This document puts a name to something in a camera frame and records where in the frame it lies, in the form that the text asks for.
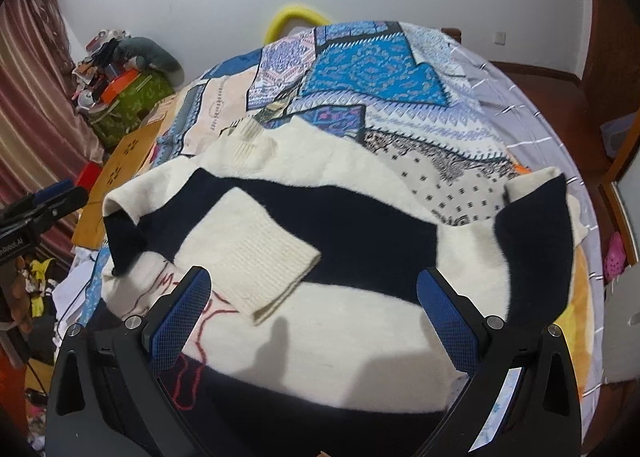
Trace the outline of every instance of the screw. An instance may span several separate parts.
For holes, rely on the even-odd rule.
[[[489,316],[486,319],[486,324],[489,325],[494,331],[499,331],[504,327],[504,321],[500,316]]]
[[[66,330],[66,333],[69,336],[76,336],[77,334],[80,333],[81,330],[82,330],[82,326],[79,323],[74,323]]]
[[[562,334],[562,329],[555,323],[549,325],[546,330],[548,330],[549,334],[551,334],[554,338],[559,338]]]
[[[142,318],[140,316],[129,316],[126,322],[124,322],[124,326],[127,329],[137,329],[138,327],[140,327],[141,323]]]

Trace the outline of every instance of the sweater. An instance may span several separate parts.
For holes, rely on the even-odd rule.
[[[564,176],[532,176],[495,219],[445,226],[354,142],[295,117],[244,120],[107,196],[112,271],[154,252],[212,276],[184,359],[161,376],[177,408],[218,410],[262,455],[412,453],[460,375],[415,296],[421,270],[514,325],[542,329],[566,307],[580,239]],[[120,311],[149,307],[154,293],[135,288]],[[121,302],[118,278],[103,296]]]

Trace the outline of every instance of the power outlet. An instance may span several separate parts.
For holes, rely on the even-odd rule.
[[[505,45],[507,43],[507,33],[498,31],[494,36],[494,43],[496,45]]]

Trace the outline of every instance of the curtain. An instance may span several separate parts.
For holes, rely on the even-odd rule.
[[[0,202],[10,204],[59,180],[75,180],[103,149],[70,103],[68,37],[57,0],[4,0],[0,6]],[[42,238],[43,250],[71,258],[76,217]]]

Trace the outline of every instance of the red stitching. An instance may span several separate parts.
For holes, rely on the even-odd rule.
[[[222,296],[220,296],[220,294],[216,293],[216,292],[215,292],[215,291],[213,291],[213,290],[212,290],[211,292],[212,292],[212,293],[214,294],[214,296],[215,296],[216,298],[218,298],[222,303],[226,303],[227,305],[231,305],[231,304],[230,304],[228,301],[226,301]]]
[[[175,390],[172,395],[172,401],[174,402],[175,408],[181,411],[189,411],[193,410],[193,407],[196,405],[196,400],[198,398],[198,387],[200,386],[200,378],[202,377],[202,371],[204,370],[204,365],[199,363],[198,368],[196,369],[196,375],[193,378],[193,383],[191,384],[191,404],[190,405],[180,405],[178,403],[178,396],[180,395],[180,389],[182,388],[182,376],[189,368],[189,361],[184,356],[184,354],[180,353],[180,357],[184,362],[183,368],[178,372],[178,377],[175,382]]]
[[[166,291],[167,289],[169,289],[169,286],[173,283],[174,285],[178,285],[180,282],[174,282],[174,274],[171,273],[170,275],[164,275],[164,277],[162,277],[162,280],[160,282],[160,285],[158,286],[158,289],[160,289],[160,286],[164,283],[164,289],[162,289],[162,292],[164,293],[164,291]]]
[[[220,296],[218,296],[217,293],[215,293],[215,291],[213,291],[213,293],[216,295],[216,297],[224,302],[224,303],[228,303],[227,301],[223,300]],[[209,298],[209,301],[207,302],[207,305],[204,308],[204,311],[202,312],[203,315],[205,315],[209,309],[211,308],[213,304],[213,300]],[[176,378],[175,381],[175,388],[174,388],[174,393],[172,395],[172,401],[174,402],[175,408],[177,408],[180,411],[188,411],[188,410],[193,410],[193,407],[195,407],[196,404],[196,400],[198,398],[198,387],[200,386],[200,379],[202,377],[202,371],[204,370],[205,364],[207,363],[207,355],[204,351],[204,349],[202,348],[202,344],[200,344],[200,341],[202,339],[202,334],[204,332],[204,326],[205,323],[207,323],[210,319],[213,318],[213,316],[215,316],[216,314],[222,314],[222,313],[237,313],[238,311],[236,310],[229,310],[229,309],[217,309],[215,311],[213,311],[211,314],[209,314],[208,316],[206,316],[204,318],[204,320],[202,320],[202,322],[200,323],[200,327],[198,328],[198,336],[196,338],[196,347],[198,348],[198,352],[200,353],[200,358],[202,359],[202,361],[198,362],[198,368],[196,369],[196,374],[193,378],[193,383],[191,384],[191,404],[190,405],[180,405],[178,404],[178,396],[180,395],[180,389],[182,388],[182,376],[184,376],[184,373],[188,370],[189,368],[189,361],[187,360],[187,358],[184,356],[184,354],[180,353],[180,357],[182,358],[183,361],[183,365],[182,368],[180,369],[180,371],[178,371],[178,376]]]
[[[136,300],[136,302],[133,304],[133,307],[129,310],[129,312],[127,312],[123,318],[127,318],[134,310],[136,310],[136,307],[138,307],[138,303],[140,302],[140,300],[142,300],[143,296],[146,296],[149,293],[152,293],[154,290],[156,289],[160,289],[160,286],[162,285],[162,282],[166,281],[167,275],[164,275],[164,277],[162,278],[162,280],[159,281],[158,286],[156,286],[156,282],[158,281],[158,278],[160,278],[160,275],[158,275],[156,277],[156,279],[154,280],[154,283],[151,285],[151,287],[145,291],[143,294],[141,294],[140,296],[138,296],[138,299]]]
[[[198,329],[198,337],[196,339],[196,347],[198,348],[198,352],[200,353],[200,359],[202,360],[200,363],[203,363],[204,365],[207,364],[207,355],[205,354],[205,351],[202,348],[202,345],[200,344],[200,340],[202,339],[202,332],[204,331],[205,323],[207,323],[210,319],[212,319],[213,316],[215,316],[216,314],[226,313],[226,312],[237,313],[238,311],[229,310],[229,309],[218,309],[216,311],[213,311],[206,318],[204,318],[204,320],[200,324],[200,329]]]

